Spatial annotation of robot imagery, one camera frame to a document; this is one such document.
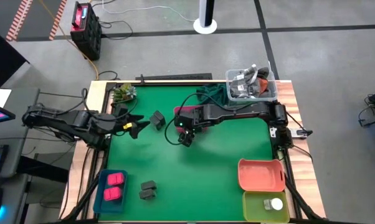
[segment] small plant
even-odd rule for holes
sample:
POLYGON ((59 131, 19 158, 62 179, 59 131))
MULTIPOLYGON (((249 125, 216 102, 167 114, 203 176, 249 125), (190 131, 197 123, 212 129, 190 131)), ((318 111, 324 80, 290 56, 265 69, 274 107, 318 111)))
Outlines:
POLYGON ((130 101, 136 97, 136 88, 131 83, 124 83, 121 87, 113 90, 114 103, 130 101))

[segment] green table surface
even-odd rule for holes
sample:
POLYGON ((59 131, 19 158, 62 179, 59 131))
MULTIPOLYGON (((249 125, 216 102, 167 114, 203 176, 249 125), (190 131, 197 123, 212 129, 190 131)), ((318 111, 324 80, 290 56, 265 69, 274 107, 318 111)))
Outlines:
MULTIPOLYGON (((133 114, 145 120, 160 111, 166 122, 174 108, 196 92, 197 86, 138 86, 138 104, 133 114)), ((185 104, 196 105, 195 96, 185 104)), ((237 165, 241 158, 271 160, 267 124, 261 119, 224 121, 197 134, 191 147, 170 145, 163 127, 151 124, 139 133, 113 136, 107 169, 128 172, 124 211, 100 214, 100 221, 244 221, 243 190, 237 165), (154 180, 157 197, 139 198, 140 184, 154 180)), ((168 138, 178 141, 173 124, 168 138)))

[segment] wooden table frame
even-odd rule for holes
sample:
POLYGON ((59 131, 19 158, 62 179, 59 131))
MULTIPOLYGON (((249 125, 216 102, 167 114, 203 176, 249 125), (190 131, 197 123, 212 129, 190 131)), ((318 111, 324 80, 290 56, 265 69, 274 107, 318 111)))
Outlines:
MULTIPOLYGON (((170 86, 170 85, 205 85, 208 83, 222 83, 225 80, 147 80, 144 82, 136 81, 136 80, 123 80, 123 81, 93 81, 91 82, 88 97, 87 97, 87 106, 90 110, 98 110, 102 113, 111 113, 111 102, 110 99, 110 90, 117 84, 121 83, 131 83, 132 85, 162 85, 162 86, 170 86)), ((277 88, 278 88, 278 101, 281 104, 284 104, 287 108, 287 111, 300 123, 301 116, 298 110, 297 101, 295 98, 293 85, 290 80, 278 80, 277 81, 277 88)), ((289 118, 289 128, 299 128, 292 119, 289 118)), ((306 140, 302 139, 294 139, 294 145, 306 150, 309 152, 308 144, 306 140)), ((77 195, 78 190, 80 189, 80 197, 85 193, 87 186, 93 180, 95 174, 98 173, 100 170, 100 166, 102 164, 103 159, 103 152, 97 152, 94 150, 89 150, 87 145, 79 141, 75 147, 75 152, 73 156, 73 161, 70 168, 69 174, 69 197, 67 200, 67 204, 65 205, 65 197, 67 194, 64 194, 64 199, 62 203, 62 207, 60 211, 65 208, 65 212, 63 217, 66 217, 70 212, 71 209, 77 204, 77 195), (83 161, 85 156, 87 157, 85 167, 82 169, 83 161)), ((287 169, 287 166, 291 166, 292 174, 288 174, 289 178, 292 178, 295 181, 295 186, 301 196, 305 199, 306 203, 312 208, 312 210, 317 213, 321 217, 325 217, 325 211, 323 208, 323 203, 321 201, 320 192, 318 188, 318 183, 316 181, 315 171, 313 169, 313 165, 311 159, 303 154, 300 151, 296 151, 291 149, 287 157, 284 159, 284 168, 287 169)), ((291 194, 286 189, 287 199, 288 199, 288 207, 290 211, 291 217, 297 217, 295 214, 295 206, 293 203, 293 199, 291 194)), ((96 196, 96 189, 93 192, 92 196, 90 197, 90 201, 84 207, 81 214, 78 216, 79 218, 86 219, 86 218, 95 218, 97 217, 96 214, 93 213, 93 202, 96 196)))

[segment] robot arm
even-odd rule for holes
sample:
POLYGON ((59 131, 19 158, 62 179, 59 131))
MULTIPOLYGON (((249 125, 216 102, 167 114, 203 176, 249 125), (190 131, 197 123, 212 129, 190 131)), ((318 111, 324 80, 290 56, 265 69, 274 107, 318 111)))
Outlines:
POLYGON ((61 111, 36 104, 28 108, 22 121, 29 128, 48 127, 56 137, 64 141, 74 142, 76 136, 87 143, 88 147, 106 150, 108 134, 124 131, 136 139, 138 133, 150 123, 139 121, 142 118, 142 115, 128 114, 128 108, 124 104, 116 104, 113 114, 86 110, 61 111))
POLYGON ((214 126, 229 119, 261 118, 269 126, 277 129, 275 138, 277 147, 288 148, 292 146, 292 135, 287 128, 288 119, 286 107, 278 102, 258 102, 245 107, 221 108, 217 105, 202 105, 193 110, 180 111, 174 120, 174 125, 184 128, 184 133, 179 135, 178 142, 189 147, 194 138, 194 133, 202 128, 214 126))

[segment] white bottle cap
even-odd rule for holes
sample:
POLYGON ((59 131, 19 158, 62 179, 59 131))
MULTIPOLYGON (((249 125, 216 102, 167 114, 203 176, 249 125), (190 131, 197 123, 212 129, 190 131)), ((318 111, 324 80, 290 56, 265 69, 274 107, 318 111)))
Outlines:
POLYGON ((275 210, 281 210, 283 208, 283 202, 279 198, 272 199, 270 204, 275 210))

